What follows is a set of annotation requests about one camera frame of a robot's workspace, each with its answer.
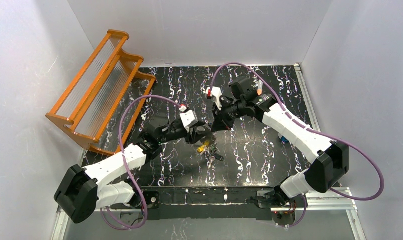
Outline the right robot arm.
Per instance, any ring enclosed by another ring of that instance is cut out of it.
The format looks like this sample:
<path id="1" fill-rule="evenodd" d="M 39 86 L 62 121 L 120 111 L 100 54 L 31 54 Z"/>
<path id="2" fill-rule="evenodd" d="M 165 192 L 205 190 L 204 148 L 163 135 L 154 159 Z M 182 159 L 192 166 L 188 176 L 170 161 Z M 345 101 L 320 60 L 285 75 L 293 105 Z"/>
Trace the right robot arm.
<path id="1" fill-rule="evenodd" d="M 259 94 L 249 78 L 232 82 L 229 87 L 232 97 L 224 96 L 219 87 L 205 91 L 206 97 L 214 101 L 212 132 L 231 130 L 236 119 L 252 117 L 277 131 L 310 163 L 310 168 L 287 177 L 273 191 L 254 200 L 283 206 L 302 194 L 326 193 L 349 171 L 348 145 L 313 133 L 309 125 L 282 108 L 273 94 Z"/>

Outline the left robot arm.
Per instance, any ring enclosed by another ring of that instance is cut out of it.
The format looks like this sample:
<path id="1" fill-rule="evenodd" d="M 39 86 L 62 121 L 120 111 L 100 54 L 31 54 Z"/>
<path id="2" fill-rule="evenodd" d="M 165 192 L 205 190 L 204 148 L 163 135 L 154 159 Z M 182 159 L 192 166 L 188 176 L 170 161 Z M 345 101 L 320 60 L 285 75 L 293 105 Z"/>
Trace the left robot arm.
<path id="1" fill-rule="evenodd" d="M 124 152 L 85 167 L 71 166 L 55 192 L 54 200 L 75 224 L 88 219 L 97 209 L 130 204 L 137 188 L 129 180 L 112 184 L 114 180 L 154 160 L 160 155 L 163 144 L 184 139 L 187 144 L 194 145 L 212 135 L 208 124 L 194 116 L 182 113 L 172 122 L 166 116 L 157 116 L 145 125 Z"/>

